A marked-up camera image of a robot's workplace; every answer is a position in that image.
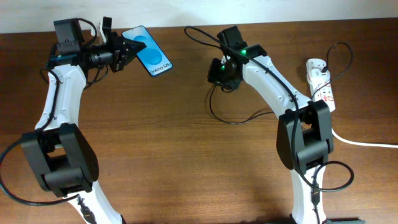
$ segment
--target wooden table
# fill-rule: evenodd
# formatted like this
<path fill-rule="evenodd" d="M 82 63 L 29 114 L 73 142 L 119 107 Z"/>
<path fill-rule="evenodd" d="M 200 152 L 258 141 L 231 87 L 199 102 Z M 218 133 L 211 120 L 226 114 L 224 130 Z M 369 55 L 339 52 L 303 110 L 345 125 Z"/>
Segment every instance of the wooden table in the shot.
<path fill-rule="evenodd" d="M 227 27 L 202 28 L 216 35 Z M 325 58 L 337 41 L 348 42 L 354 63 L 333 84 L 333 127 L 350 140 L 397 143 L 398 19 L 248 24 L 239 29 L 248 44 L 261 44 L 288 81 L 307 95 L 305 62 Z M 182 27 L 149 31 L 174 64 L 171 72 L 151 78 L 135 60 L 81 98 L 79 127 L 98 156 L 99 181 L 112 206 L 128 223 L 238 223 L 289 216 L 292 183 L 275 148 L 276 117 L 241 126 L 213 119 L 206 76 L 221 52 L 188 39 Z M 47 86 L 39 68 L 56 41 L 53 32 L 0 35 L 2 150 L 32 131 L 40 118 Z M 343 47 L 331 53 L 333 77 L 348 59 Z M 269 110 L 245 83 L 234 93 L 217 90 L 214 102 L 220 116 L 234 121 Z M 349 164 L 356 176 L 348 189 L 324 195 L 328 218 L 398 222 L 397 149 L 335 139 L 330 159 Z M 19 147 L 1 168 L 18 196 L 55 199 L 40 189 Z M 325 187 L 347 178 L 343 168 L 330 166 Z M 83 223 L 67 203 L 28 207 L 0 194 L 0 207 L 1 223 Z"/>

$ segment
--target brown wooden surface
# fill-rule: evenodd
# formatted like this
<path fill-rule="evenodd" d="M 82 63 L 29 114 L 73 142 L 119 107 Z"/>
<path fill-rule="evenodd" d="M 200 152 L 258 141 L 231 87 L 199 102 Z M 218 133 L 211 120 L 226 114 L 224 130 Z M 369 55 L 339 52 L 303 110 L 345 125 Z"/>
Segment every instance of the brown wooden surface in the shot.
<path fill-rule="evenodd" d="M 216 35 L 228 26 L 202 27 Z M 248 44 L 261 44 L 279 71 L 304 94 L 308 58 L 325 58 L 329 46 L 348 42 L 351 70 L 333 84 L 335 131 L 344 138 L 397 143 L 398 19 L 289 22 L 240 25 Z M 174 64 L 151 78 L 138 60 L 84 91 L 79 126 L 99 160 L 99 181 L 112 206 L 128 223 L 237 223 L 287 217 L 293 205 L 289 171 L 275 149 L 277 119 L 263 116 L 231 126 L 209 115 L 205 96 L 217 49 L 185 37 L 182 27 L 149 29 Z M 47 86 L 39 68 L 56 36 L 0 35 L 0 146 L 32 131 Z M 348 61 L 332 53 L 332 76 Z M 269 110 L 256 91 L 214 95 L 220 116 L 240 120 Z M 369 223 L 398 220 L 398 150 L 347 145 L 335 140 L 331 160 L 355 171 L 348 189 L 324 195 L 328 218 L 359 217 Z M 10 190 L 29 200 L 53 200 L 36 182 L 21 149 L 1 167 Z M 325 187 L 348 178 L 340 167 L 326 170 Z M 69 204 L 28 207 L 0 194 L 1 223 L 83 223 Z"/>

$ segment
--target white wall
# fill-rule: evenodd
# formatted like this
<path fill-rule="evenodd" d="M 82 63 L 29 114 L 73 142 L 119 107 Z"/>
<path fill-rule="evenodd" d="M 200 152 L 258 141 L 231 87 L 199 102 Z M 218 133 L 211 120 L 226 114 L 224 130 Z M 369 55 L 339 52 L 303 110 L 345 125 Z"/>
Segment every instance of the white wall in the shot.
<path fill-rule="evenodd" d="M 0 0 L 0 33 L 53 30 L 53 21 L 113 18 L 113 28 L 397 17 L 398 0 Z"/>

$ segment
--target robotic arm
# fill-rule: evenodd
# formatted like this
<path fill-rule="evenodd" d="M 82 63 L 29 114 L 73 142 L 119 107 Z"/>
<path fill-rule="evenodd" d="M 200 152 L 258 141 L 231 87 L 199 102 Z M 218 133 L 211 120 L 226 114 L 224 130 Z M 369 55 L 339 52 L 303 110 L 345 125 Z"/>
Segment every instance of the robotic arm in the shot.
<path fill-rule="evenodd" d="M 333 151 L 328 105 L 322 100 L 314 102 L 298 92 L 278 72 L 260 45 L 248 47 L 236 26 L 223 30 L 217 38 L 224 57 L 222 60 L 213 59 L 208 81 L 227 90 L 238 89 L 241 81 L 245 81 L 260 93 L 279 119 L 277 152 L 283 164 L 290 170 L 294 191 L 291 222 L 325 222 L 322 192 L 306 184 L 303 177 L 313 180 L 313 185 L 322 188 L 325 165 L 328 163 L 329 153 Z M 268 70 L 249 58 L 253 58 Z M 311 125 L 310 129 L 304 131 L 300 123 L 296 126 L 294 151 L 292 135 L 297 107 L 287 89 L 294 94 L 297 101 L 299 122 Z"/>
<path fill-rule="evenodd" d="M 88 70 L 110 66 L 113 72 L 121 71 L 146 45 L 111 32 L 112 20 L 108 17 L 104 17 L 102 28 L 106 43 L 83 45 L 79 20 L 54 22 L 59 55 L 53 51 L 50 56 L 44 111 L 36 131 L 22 135 L 22 148 L 43 190 L 57 197 L 78 195 L 68 202 L 86 223 L 125 223 L 101 190 L 98 161 L 78 128 L 78 114 Z M 49 153 L 60 147 L 65 155 L 51 157 Z"/>

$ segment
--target white power strip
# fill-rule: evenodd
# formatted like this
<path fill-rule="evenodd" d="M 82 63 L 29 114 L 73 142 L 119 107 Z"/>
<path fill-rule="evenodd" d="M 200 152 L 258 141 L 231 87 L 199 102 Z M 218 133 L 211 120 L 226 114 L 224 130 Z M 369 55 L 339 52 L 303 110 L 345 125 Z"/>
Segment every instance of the white power strip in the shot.
<path fill-rule="evenodd" d="M 326 66 L 326 62 L 322 59 L 312 58 L 306 62 L 307 67 L 307 81 L 310 84 L 311 96 L 314 92 L 318 90 L 318 88 L 326 85 L 330 81 L 330 72 L 326 71 L 322 73 L 322 69 Z M 329 106 L 330 112 L 336 109 L 335 99 L 333 97 L 333 92 L 331 91 L 331 85 L 326 85 L 319 91 L 317 94 L 313 96 L 313 101 L 323 100 Z M 370 146 L 370 147 L 389 147 L 389 148 L 398 148 L 398 145 L 392 144 L 373 144 L 373 143 L 364 143 L 364 142 L 354 142 L 347 139 L 343 139 L 339 135 L 336 134 L 333 128 L 331 129 L 331 133 L 342 142 L 353 144 L 357 146 Z"/>

